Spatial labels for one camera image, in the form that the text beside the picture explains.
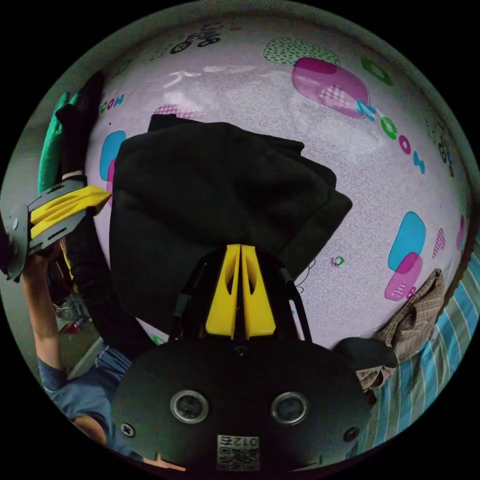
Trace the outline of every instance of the black jacket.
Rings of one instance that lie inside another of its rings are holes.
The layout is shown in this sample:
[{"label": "black jacket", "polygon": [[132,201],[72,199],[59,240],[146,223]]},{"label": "black jacket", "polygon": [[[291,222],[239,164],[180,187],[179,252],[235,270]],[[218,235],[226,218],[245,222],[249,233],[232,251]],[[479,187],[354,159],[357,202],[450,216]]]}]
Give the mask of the black jacket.
[{"label": "black jacket", "polygon": [[277,256],[296,278],[352,207],[304,144],[224,122],[154,115],[115,161],[110,267],[122,307],[170,333],[201,257],[227,244]]}]

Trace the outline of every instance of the hand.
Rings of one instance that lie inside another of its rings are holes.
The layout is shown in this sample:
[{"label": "hand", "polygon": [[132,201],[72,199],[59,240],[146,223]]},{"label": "hand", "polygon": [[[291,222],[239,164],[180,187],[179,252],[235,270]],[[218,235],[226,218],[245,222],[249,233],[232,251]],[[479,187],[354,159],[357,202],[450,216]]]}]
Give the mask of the hand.
[{"label": "hand", "polygon": [[174,465],[173,463],[168,463],[167,461],[163,461],[159,453],[156,456],[156,460],[149,460],[148,458],[144,458],[143,462],[149,465],[154,465],[155,467],[160,467],[161,469],[180,470],[181,472],[185,472],[187,470],[182,466]]},{"label": "hand", "polygon": [[45,257],[38,254],[28,256],[25,267],[21,273],[23,282],[25,284],[34,284],[38,281],[45,280],[49,263],[59,256],[60,251],[60,241],[57,241],[53,244],[53,249],[48,256]]}]

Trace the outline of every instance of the yellow plastic part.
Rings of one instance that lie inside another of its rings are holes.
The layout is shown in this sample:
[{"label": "yellow plastic part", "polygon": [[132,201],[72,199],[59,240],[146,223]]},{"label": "yellow plastic part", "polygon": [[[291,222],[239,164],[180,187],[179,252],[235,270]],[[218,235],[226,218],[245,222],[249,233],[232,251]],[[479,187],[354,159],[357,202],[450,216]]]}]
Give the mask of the yellow plastic part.
[{"label": "yellow plastic part", "polygon": [[70,274],[70,278],[73,281],[73,291],[75,293],[78,293],[79,288],[77,287],[77,284],[75,283],[74,276],[72,275],[72,267],[70,265],[69,259],[67,258],[67,251],[66,251],[66,247],[65,247],[65,238],[62,238],[60,240],[60,248],[61,248],[61,251],[63,253],[63,258],[65,259],[66,266],[68,267],[68,273]]},{"label": "yellow plastic part", "polygon": [[89,185],[50,200],[30,214],[30,222],[33,225],[30,230],[31,239],[87,207],[95,207],[96,212],[99,213],[108,202],[110,195],[103,188]]},{"label": "yellow plastic part", "polygon": [[241,275],[246,339],[273,335],[275,320],[254,246],[241,246]]},{"label": "yellow plastic part", "polygon": [[[210,312],[205,324],[208,334],[233,339],[237,316],[237,297],[240,274],[240,245],[227,245]],[[232,280],[231,293],[228,284]]]}]

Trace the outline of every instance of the cartoon bicycle print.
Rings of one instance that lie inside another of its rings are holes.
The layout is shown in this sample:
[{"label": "cartoon bicycle print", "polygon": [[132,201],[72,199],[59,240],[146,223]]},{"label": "cartoon bicycle print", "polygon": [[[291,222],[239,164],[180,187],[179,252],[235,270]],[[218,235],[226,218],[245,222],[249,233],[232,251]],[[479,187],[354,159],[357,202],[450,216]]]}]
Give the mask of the cartoon bicycle print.
[{"label": "cartoon bicycle print", "polygon": [[217,42],[220,41],[219,35],[221,35],[221,33],[217,32],[217,29],[222,26],[223,25],[220,25],[216,28],[209,28],[209,29],[202,28],[200,30],[200,33],[192,33],[191,35],[188,36],[188,38],[185,41],[182,41],[178,45],[175,45],[170,50],[170,54],[171,55],[178,54],[183,50],[187,49],[188,47],[190,47],[190,45],[192,45],[193,42],[196,42],[198,40],[200,40],[199,44],[197,45],[197,47],[199,48],[216,44]]}]

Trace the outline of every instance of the qr code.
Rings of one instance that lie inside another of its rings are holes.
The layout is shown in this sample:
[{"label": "qr code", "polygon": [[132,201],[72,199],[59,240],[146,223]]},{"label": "qr code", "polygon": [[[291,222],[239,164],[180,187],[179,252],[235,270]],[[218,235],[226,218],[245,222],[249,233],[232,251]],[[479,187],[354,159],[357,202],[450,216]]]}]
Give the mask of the qr code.
[{"label": "qr code", "polygon": [[217,435],[216,469],[230,472],[260,470],[260,445],[257,436]]}]

